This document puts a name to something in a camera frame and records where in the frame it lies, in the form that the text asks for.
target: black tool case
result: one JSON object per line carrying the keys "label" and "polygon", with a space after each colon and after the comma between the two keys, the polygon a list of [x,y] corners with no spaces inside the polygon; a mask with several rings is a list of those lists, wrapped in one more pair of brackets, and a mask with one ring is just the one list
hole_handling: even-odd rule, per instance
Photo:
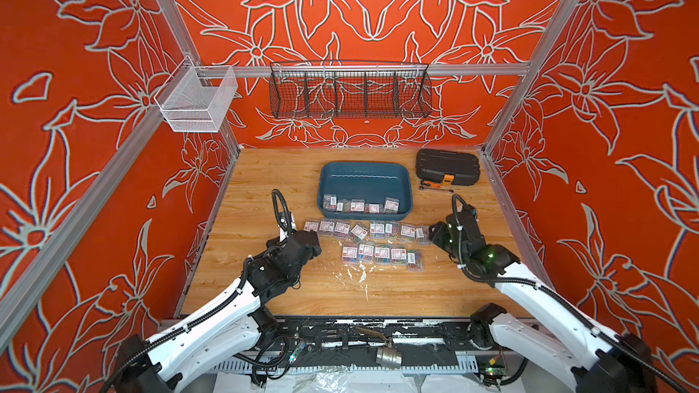
{"label": "black tool case", "polygon": [[472,153],[420,149],[415,172],[418,178],[436,183],[472,186],[480,178],[480,165]]}

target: wrench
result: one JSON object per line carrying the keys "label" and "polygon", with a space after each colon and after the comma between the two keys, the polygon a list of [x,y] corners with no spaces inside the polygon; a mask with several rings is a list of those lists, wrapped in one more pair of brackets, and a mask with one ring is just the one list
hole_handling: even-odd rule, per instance
{"label": "wrench", "polygon": [[453,193],[453,190],[446,190],[445,188],[434,188],[434,187],[425,187],[425,186],[420,186],[420,190],[434,190],[434,191],[443,191],[447,193]]}

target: white wire mesh basket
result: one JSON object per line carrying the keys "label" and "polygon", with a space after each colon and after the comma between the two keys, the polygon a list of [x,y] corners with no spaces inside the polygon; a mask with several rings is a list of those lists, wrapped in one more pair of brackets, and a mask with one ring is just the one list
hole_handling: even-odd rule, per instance
{"label": "white wire mesh basket", "polygon": [[186,57],[155,97],[175,132],[218,132],[236,95],[238,81],[232,67],[222,79],[200,77],[203,68]]}

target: black wire mesh basket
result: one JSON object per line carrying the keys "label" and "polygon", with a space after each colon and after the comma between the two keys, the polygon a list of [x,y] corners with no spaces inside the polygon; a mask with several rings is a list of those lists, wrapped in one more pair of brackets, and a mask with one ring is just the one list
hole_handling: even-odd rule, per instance
{"label": "black wire mesh basket", "polygon": [[271,63],[275,118],[425,118],[432,112],[427,64],[361,60]]}

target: blue plastic tray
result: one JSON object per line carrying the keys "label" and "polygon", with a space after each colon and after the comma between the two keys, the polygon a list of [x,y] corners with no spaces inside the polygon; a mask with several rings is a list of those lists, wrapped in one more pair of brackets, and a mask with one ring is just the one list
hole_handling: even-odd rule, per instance
{"label": "blue plastic tray", "polygon": [[[323,209],[323,195],[338,199],[364,199],[366,204],[384,204],[386,197],[400,201],[397,214],[337,213]],[[401,221],[412,211],[412,188],[407,169],[392,162],[329,162],[320,172],[317,205],[329,218],[363,221]]]}

